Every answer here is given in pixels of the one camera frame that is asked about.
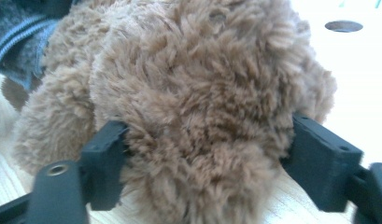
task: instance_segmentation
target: plush toy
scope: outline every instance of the plush toy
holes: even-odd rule
[[[255,223],[293,137],[291,115],[323,121],[335,81],[286,0],[108,1],[58,24],[43,84],[16,125],[34,174],[79,158],[109,120],[133,157],[123,196],[148,223]]]

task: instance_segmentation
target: wooden surface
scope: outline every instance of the wooden surface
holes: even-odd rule
[[[382,161],[382,31],[379,27],[382,14],[375,13],[368,17],[368,21],[362,21],[365,27],[356,35],[339,35],[327,31],[323,25],[342,17],[343,12],[327,13],[318,6],[297,6],[302,11],[301,15],[311,20],[312,44],[318,57],[333,70],[338,81],[336,105],[325,126],[364,150],[364,166]],[[29,192],[33,181],[10,158],[11,130],[17,118],[18,113],[0,91],[0,205]],[[139,223],[132,213],[129,198],[110,212],[91,212],[91,220],[92,223]],[[352,205],[344,214],[319,212],[303,190],[283,174],[267,204],[263,223],[345,224],[351,222],[352,213]]]

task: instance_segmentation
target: gray knit fabric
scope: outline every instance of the gray knit fabric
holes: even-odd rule
[[[27,23],[32,18],[38,20]],[[0,0],[0,73],[31,91],[33,79],[43,74],[40,58],[56,23],[13,0]]]

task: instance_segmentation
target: black bracket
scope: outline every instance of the black bracket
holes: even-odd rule
[[[80,161],[44,167],[32,193],[0,207],[0,224],[89,223],[87,203],[92,210],[111,210],[123,189],[126,132],[124,123],[110,121],[83,147]]]
[[[344,212],[357,205],[355,223],[382,224],[382,163],[360,166],[362,151],[312,119],[293,116],[290,156],[281,161],[319,210]]]
[[[382,163],[360,166],[362,151],[312,119],[293,116],[295,137],[284,169],[306,191],[318,209],[344,212],[357,205],[357,224],[382,224]],[[120,170],[127,146],[127,126],[110,121],[84,146],[81,160],[59,161],[36,176],[32,193],[0,207],[0,223],[89,223],[85,205],[110,210],[123,185]]]

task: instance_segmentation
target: dark hole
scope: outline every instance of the dark hole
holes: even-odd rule
[[[48,175],[60,175],[67,170],[66,165],[56,165],[48,170]]]
[[[363,26],[354,21],[330,21],[325,24],[325,28],[340,33],[351,33],[359,31]]]
[[[344,151],[349,151],[350,150],[348,147],[339,147],[339,148],[344,150]]]

